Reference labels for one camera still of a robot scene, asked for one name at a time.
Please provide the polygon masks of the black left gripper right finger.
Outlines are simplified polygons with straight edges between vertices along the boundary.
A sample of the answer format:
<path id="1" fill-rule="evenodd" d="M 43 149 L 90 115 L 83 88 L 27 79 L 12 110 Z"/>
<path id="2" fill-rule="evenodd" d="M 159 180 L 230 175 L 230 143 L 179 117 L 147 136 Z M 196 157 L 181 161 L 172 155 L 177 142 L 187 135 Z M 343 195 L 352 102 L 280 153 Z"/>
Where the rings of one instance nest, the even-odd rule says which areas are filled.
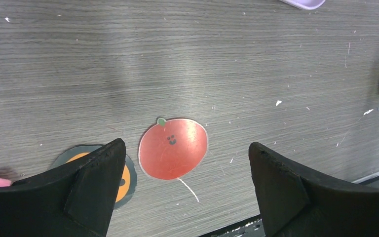
<path id="1" fill-rule="evenodd" d="M 258 142 L 248 156 L 268 237 L 379 237 L 379 188 L 324 174 Z"/>

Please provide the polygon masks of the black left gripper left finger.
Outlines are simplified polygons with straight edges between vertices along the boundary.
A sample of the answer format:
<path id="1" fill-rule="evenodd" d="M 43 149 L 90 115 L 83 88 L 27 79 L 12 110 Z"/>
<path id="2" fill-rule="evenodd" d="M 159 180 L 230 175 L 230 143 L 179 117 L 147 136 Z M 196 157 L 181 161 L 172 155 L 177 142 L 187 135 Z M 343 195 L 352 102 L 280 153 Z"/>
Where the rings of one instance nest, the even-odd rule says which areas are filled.
<path id="1" fill-rule="evenodd" d="M 0 187 L 0 237 L 104 237 L 126 146 L 115 139 L 38 175 Z"/>

